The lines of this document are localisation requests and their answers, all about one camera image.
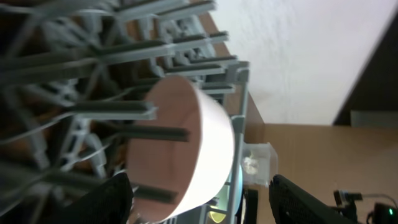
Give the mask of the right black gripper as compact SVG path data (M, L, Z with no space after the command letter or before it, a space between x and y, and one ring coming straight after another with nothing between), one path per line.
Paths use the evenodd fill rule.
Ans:
M362 194L336 190L333 196L336 203L333 209L354 223L361 223L362 220L367 224L397 224L397 202L386 194ZM356 204L368 199L373 199L366 204L369 211L366 216L358 217Z

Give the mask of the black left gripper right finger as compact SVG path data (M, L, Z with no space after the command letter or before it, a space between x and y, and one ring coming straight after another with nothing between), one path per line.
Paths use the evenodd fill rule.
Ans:
M325 205L283 175L269 184L269 203L276 223L352 224L353 220Z

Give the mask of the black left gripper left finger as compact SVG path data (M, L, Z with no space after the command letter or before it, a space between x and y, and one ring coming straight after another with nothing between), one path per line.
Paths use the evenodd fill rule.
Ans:
M134 194L125 173L115 175L52 217L53 224L126 224Z

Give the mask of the yellow plastic plate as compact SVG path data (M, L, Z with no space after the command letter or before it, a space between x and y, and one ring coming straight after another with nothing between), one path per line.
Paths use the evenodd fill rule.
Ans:
M225 218L226 218L226 214L224 213L218 213L218 212L214 212L214 211L210 211L208 213L208 216L211 218L211 220L215 223L221 223Z

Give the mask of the pink plastic bowl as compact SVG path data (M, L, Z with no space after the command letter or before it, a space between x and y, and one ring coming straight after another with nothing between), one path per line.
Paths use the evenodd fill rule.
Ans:
M132 139L126 173L138 185L175 192L173 203L135 198L147 222L161 222L211 200L224 186L234 157L234 130L224 108L190 80L174 75L159 80L146 95L154 120L138 126L183 128L188 141Z

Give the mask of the white paper napkin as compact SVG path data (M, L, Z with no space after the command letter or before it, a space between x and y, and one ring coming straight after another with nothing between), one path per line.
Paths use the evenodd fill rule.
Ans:
M259 163L256 159L251 157L245 157L243 159L243 169L249 175L255 175L258 173Z

